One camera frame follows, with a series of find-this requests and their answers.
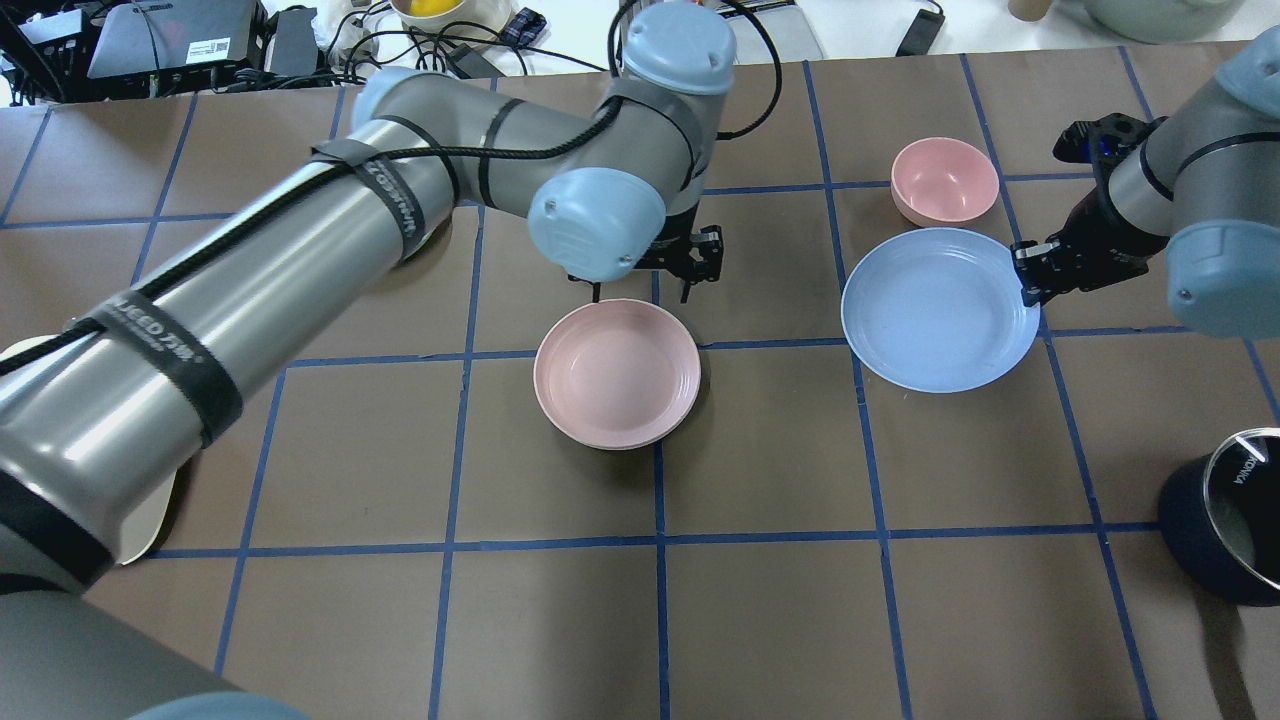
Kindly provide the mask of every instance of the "pink plate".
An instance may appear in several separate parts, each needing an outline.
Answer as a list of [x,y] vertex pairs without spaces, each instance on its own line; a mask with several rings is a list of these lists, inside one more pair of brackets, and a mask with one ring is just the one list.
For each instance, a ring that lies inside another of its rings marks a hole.
[[1000,178],[991,160],[973,145],[925,137],[893,159],[890,188],[908,220],[920,227],[961,225],[995,205]]
[[698,397],[701,364],[685,325],[640,300],[584,305],[556,323],[534,360],[534,392],[564,434],[599,450],[657,442]]

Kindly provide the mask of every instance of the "grid of blue tape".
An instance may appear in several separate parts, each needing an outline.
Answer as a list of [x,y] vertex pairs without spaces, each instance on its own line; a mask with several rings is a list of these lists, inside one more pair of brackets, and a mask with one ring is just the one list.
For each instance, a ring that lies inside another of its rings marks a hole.
[[[1134,70],[1133,63],[1129,58],[1128,51],[1124,47],[1119,47],[1121,61],[1128,73],[1129,81],[1133,86],[1135,95],[1140,102],[1143,113],[1147,119],[1152,118],[1151,108],[1147,101],[1146,94],[1138,81],[1137,72]],[[969,59],[965,55],[959,56],[961,68],[964,70],[965,81],[969,86],[970,96],[973,99],[974,110],[978,115],[979,124],[983,132],[983,140],[987,146],[988,155],[991,156],[993,164],[996,165],[997,174],[1000,176],[1000,196],[1005,206],[1006,215],[1009,217],[1010,227],[1015,240],[1021,240],[1020,229],[1018,225],[1016,213],[1014,211],[1012,202],[1010,200],[1007,186],[1012,182],[1028,182],[1028,181],[1053,181],[1053,179],[1087,179],[1092,176],[1089,173],[1046,173],[1046,174],[1021,174],[1021,176],[1006,176],[1001,167],[1000,159],[996,152],[995,142],[991,137],[991,129],[987,124],[987,118],[982,105],[982,97],[978,92],[978,86],[974,82],[973,72],[969,65]],[[826,138],[822,129],[822,114],[818,104],[818,95],[813,82],[813,74],[809,68],[809,63],[803,63],[805,87],[809,99],[809,108],[813,117],[814,133],[818,141],[818,151],[822,163],[822,183],[808,183],[808,184],[790,184],[790,186],[764,186],[764,187],[724,187],[724,188],[710,188],[705,191],[705,195],[749,195],[749,193],[767,193],[767,192],[818,192],[822,191],[827,201],[828,222],[831,227],[832,238],[832,252],[836,263],[836,282],[844,286],[846,279],[846,269],[842,256],[842,247],[840,242],[840,224],[836,213],[836,200],[835,191],[837,190],[856,190],[856,188],[879,188],[887,187],[887,181],[872,181],[872,182],[835,182],[831,178],[831,168],[828,163]],[[495,83],[490,86],[490,90],[495,87]],[[333,122],[330,127],[330,138],[337,136],[342,109],[346,101],[347,91],[346,88],[339,90],[338,99],[334,108]],[[182,151],[186,145],[187,135],[191,129],[192,118],[196,113],[196,106],[198,102],[198,96],[192,96],[191,105],[187,109],[187,115],[179,133],[178,143],[174,150],[173,159],[170,161],[165,181],[160,192],[160,197],[156,202],[155,211],[151,217],[141,218],[113,218],[102,220],[59,220],[59,222],[40,222],[40,223],[6,223],[8,215],[13,209],[14,201],[18,197],[22,183],[29,170],[32,160],[35,159],[36,151],[40,142],[45,135],[45,129],[49,126],[51,113],[46,111],[45,117],[41,119],[40,127],[32,141],[31,150],[26,155],[23,164],[19,169],[14,187],[12,188],[9,197],[5,201],[3,210],[0,210],[0,229],[27,229],[27,228],[59,228],[59,227],[82,227],[82,225],[110,225],[110,224],[141,224],[146,223],[147,234],[143,241],[142,250],[138,255],[136,269],[133,273],[133,281],[136,282],[142,273],[142,268],[146,264],[147,252],[151,246],[151,241],[155,237],[155,232],[159,224],[170,222],[191,222],[191,220],[219,220],[229,218],[229,214],[200,214],[200,215],[164,215],[164,202],[168,197],[169,188],[173,182],[173,177],[177,172],[178,163],[182,158]],[[890,635],[893,650],[895,669],[897,673],[899,682],[899,694],[902,707],[902,716],[906,719],[913,717],[911,711],[911,698],[910,688],[908,682],[908,667],[906,659],[902,650],[901,632],[899,626],[897,615],[897,602],[893,589],[893,571],[892,571],[892,559],[891,559],[891,541],[893,539],[909,539],[909,538],[970,538],[970,537],[1025,537],[1025,536],[1062,536],[1062,534],[1093,534],[1098,539],[1098,548],[1102,555],[1103,565],[1106,568],[1107,579],[1111,585],[1112,597],[1115,601],[1116,614],[1120,620],[1121,632],[1124,634],[1125,646],[1129,652],[1129,659],[1134,674],[1134,679],[1138,685],[1138,692],[1142,700],[1143,711],[1149,719],[1156,717],[1156,708],[1151,698],[1149,688],[1147,687],[1146,674],[1142,665],[1140,653],[1137,647],[1137,641],[1133,635],[1132,623],[1129,620],[1128,610],[1124,600],[1124,591],[1119,575],[1116,573],[1115,561],[1110,551],[1110,544],[1107,541],[1108,534],[1114,533],[1134,533],[1134,532],[1153,532],[1156,530],[1155,523],[1105,523],[1102,519],[1101,509],[1094,493],[1093,482],[1089,475],[1088,462],[1085,460],[1084,447],[1080,441],[1079,430],[1075,423],[1075,416],[1071,410],[1070,395],[1066,387],[1066,382],[1062,377],[1061,366],[1057,361],[1057,354],[1053,347],[1055,338],[1060,337],[1091,337],[1091,336],[1116,336],[1116,334],[1160,334],[1160,333],[1184,333],[1188,332],[1187,328],[1181,327],[1152,327],[1152,328],[1089,328],[1089,329],[1071,329],[1071,331],[1053,331],[1048,327],[1047,322],[1042,316],[1039,338],[1044,343],[1050,357],[1050,365],[1053,373],[1053,378],[1057,386],[1059,397],[1062,405],[1062,411],[1066,419],[1068,429],[1071,436],[1073,448],[1075,451],[1076,462],[1079,465],[1080,479],[1083,484],[1084,495],[1088,500],[1091,523],[1088,524],[1073,524],[1073,525],[1015,525],[1015,527],[979,527],[979,528],[888,528],[884,518],[883,498],[881,496],[879,478],[876,466],[876,450],[874,450],[874,437],[872,434],[870,424],[870,411],[863,383],[863,368],[856,355],[850,352],[850,361],[854,368],[854,387],[851,388],[859,409],[859,420],[861,424],[861,433],[864,447],[867,452],[867,465],[870,478],[870,493],[873,501],[873,510],[876,518],[874,530],[837,530],[837,532],[778,532],[778,533],[716,533],[716,534],[677,534],[668,536],[666,532],[666,512],[664,512],[664,489],[663,489],[663,447],[662,443],[655,443],[654,452],[654,534],[653,536],[607,536],[607,537],[586,537],[586,538],[558,538],[558,539],[536,539],[536,541],[477,541],[477,542],[457,542],[456,527],[457,527],[457,509],[458,509],[458,493],[461,489],[461,477],[462,477],[462,457],[465,446],[465,433],[466,433],[466,419],[467,419],[467,401],[470,396],[470,375],[471,365],[476,361],[485,360],[500,360],[512,357],[532,357],[532,350],[515,350],[515,351],[500,351],[500,352],[476,352],[475,346],[475,324],[479,304],[479,288],[480,288],[480,273],[481,273],[481,250],[484,242],[484,208],[477,208],[479,213],[479,225],[475,242],[475,255],[472,259],[472,278],[471,278],[471,299],[467,314],[467,334],[466,334],[466,350],[460,354],[439,354],[429,356],[369,356],[369,357],[334,357],[334,359],[302,359],[292,363],[289,368],[280,372],[275,380],[275,387],[271,396],[271,405],[268,415],[266,429],[262,437],[262,445],[259,455],[257,468],[253,478],[252,489],[248,500],[248,509],[244,516],[244,524],[241,533],[239,546],[234,548],[192,548],[192,550],[160,550],[152,553],[155,559],[201,559],[201,557],[223,557],[234,559],[236,566],[232,577],[232,585],[228,593],[227,610],[224,615],[221,634],[218,644],[218,653],[215,659],[215,671],[221,673],[227,660],[227,651],[230,641],[230,632],[234,624],[237,600],[239,597],[241,582],[243,579],[244,564],[250,557],[296,557],[296,556],[340,556],[340,555],[385,555],[385,553],[442,553],[443,556],[443,570],[440,577],[440,594],[438,603],[438,619],[436,619],[436,642],[435,642],[435,657],[433,662],[433,676],[430,680],[430,703],[428,716],[435,719],[439,715],[439,698],[440,698],[440,682],[443,676],[443,667],[445,661],[445,647],[448,639],[448,609],[449,609],[449,593],[451,593],[451,577],[452,577],[452,561],[456,552],[497,552],[497,551],[531,551],[531,550],[561,550],[561,548],[579,548],[579,547],[632,547],[644,546],[654,547],[657,551],[657,602],[658,602],[658,655],[659,655],[659,707],[660,716],[663,720],[671,716],[671,693],[669,693],[669,659],[668,659],[668,638],[667,638],[667,577],[666,577],[666,548],[667,546],[685,546],[685,544],[717,544],[717,543],[772,543],[772,542],[847,542],[847,541],[865,541],[876,542],[881,546],[881,559],[882,559],[882,577],[884,584],[884,598],[887,607],[887,623],[890,625]],[[659,278],[658,274],[653,274],[652,284],[652,301],[654,304],[659,302]],[[742,348],[764,348],[764,347],[824,347],[824,346],[838,346],[845,342],[844,338],[805,338],[805,340],[777,340],[777,341],[730,341],[730,342],[713,342],[701,345],[703,350],[709,351],[730,351],[730,350],[742,350]],[[1258,356],[1257,348],[1253,343],[1245,342],[1245,348],[1257,373],[1258,382],[1261,384],[1262,392],[1265,393],[1267,402],[1271,407],[1275,420],[1280,423],[1280,404],[1276,401],[1276,395],[1272,389],[1272,384],[1267,377],[1266,370],[1262,366],[1262,361]],[[326,365],[355,365],[355,364],[390,364],[390,363],[438,363],[438,361],[457,361],[462,366],[462,391],[460,393],[458,401],[458,415],[457,415],[457,430],[454,439],[454,456],[453,456],[453,471],[452,471],[452,484],[449,491],[449,509],[448,520],[445,529],[444,542],[428,542],[428,543],[402,543],[402,544],[362,544],[362,546],[323,546],[323,547],[251,547],[251,537],[253,530],[253,523],[257,512],[259,497],[261,495],[264,473],[266,469],[266,461],[270,454],[271,438],[275,430],[275,420],[279,411],[280,397],[284,391],[284,384],[287,380],[288,370],[293,368],[312,368],[312,366],[326,366]]]

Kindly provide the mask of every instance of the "blue plate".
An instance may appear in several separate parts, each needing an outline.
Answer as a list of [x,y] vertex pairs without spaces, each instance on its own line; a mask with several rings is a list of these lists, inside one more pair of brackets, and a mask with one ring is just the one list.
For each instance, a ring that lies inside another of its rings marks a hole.
[[960,392],[1027,355],[1039,306],[1023,307],[1009,249],[960,228],[892,237],[858,263],[840,306],[854,352],[877,375],[920,392]]

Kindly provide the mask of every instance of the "yellow object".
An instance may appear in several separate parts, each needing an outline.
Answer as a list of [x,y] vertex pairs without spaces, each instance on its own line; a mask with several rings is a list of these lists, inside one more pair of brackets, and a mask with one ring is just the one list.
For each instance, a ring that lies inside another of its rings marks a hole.
[[408,4],[408,14],[417,15],[420,18],[429,18],[431,15],[447,13],[461,4],[462,0],[411,0]]

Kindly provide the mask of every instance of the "light blue joint cover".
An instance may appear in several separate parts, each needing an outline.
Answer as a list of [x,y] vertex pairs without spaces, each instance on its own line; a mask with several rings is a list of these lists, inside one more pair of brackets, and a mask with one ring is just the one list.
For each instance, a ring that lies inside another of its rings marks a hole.
[[1207,220],[1169,242],[1169,307],[1213,337],[1280,336],[1280,228]]
[[666,219],[667,204],[648,182],[613,168],[575,168],[534,193],[529,234],[568,274],[609,282],[635,268]]
[[660,3],[631,20],[622,67],[676,92],[723,95],[733,87],[736,55],[724,18],[694,3]]
[[297,710],[257,694],[205,693],[146,710],[129,720],[308,720]]
[[383,97],[387,97],[387,94],[393,87],[411,77],[429,74],[433,73],[392,65],[369,76],[369,81],[365,82],[365,86],[360,88],[360,95],[356,96],[356,105],[351,109],[351,127],[358,128],[367,123],[374,117],[378,104],[383,101]]
[[1249,108],[1280,119],[1280,26],[1222,63],[1215,76],[1222,90]]

